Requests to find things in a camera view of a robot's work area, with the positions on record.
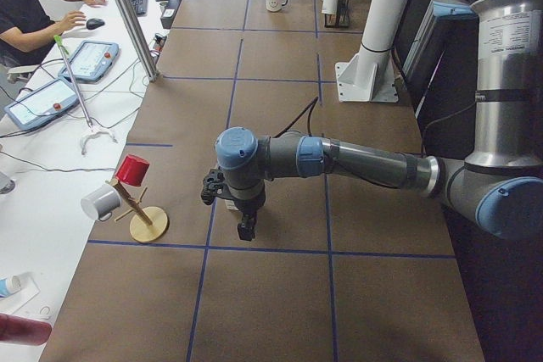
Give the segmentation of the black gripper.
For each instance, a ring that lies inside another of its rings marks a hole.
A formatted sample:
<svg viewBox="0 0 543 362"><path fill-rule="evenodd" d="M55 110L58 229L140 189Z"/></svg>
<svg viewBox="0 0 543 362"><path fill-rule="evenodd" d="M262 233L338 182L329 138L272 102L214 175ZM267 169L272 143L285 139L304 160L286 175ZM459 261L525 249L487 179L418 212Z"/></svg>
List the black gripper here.
<svg viewBox="0 0 543 362"><path fill-rule="evenodd" d="M235 188L230 186L234 205L242 212L238 223L238 237L240 240L253 240L255 238L256 214L266 201L266 189L263 181L258 181L249 188Z"/></svg>

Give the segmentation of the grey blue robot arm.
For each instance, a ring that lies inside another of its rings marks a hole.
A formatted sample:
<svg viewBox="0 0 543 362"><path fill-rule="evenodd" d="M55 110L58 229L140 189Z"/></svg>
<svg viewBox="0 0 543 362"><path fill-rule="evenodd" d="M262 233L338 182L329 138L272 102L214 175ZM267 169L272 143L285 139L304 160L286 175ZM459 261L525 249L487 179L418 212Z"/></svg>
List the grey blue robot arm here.
<svg viewBox="0 0 543 362"><path fill-rule="evenodd" d="M504 239L542 227L542 161L532 138L542 91L542 0L433 0L436 17L479 19L474 149L463 160L358 146L287 128L275 137L243 127L217 138L217 167L201 198L230 200L238 234L255 236L265 184L277 178L339 174L438 198L481 229Z"/></svg>

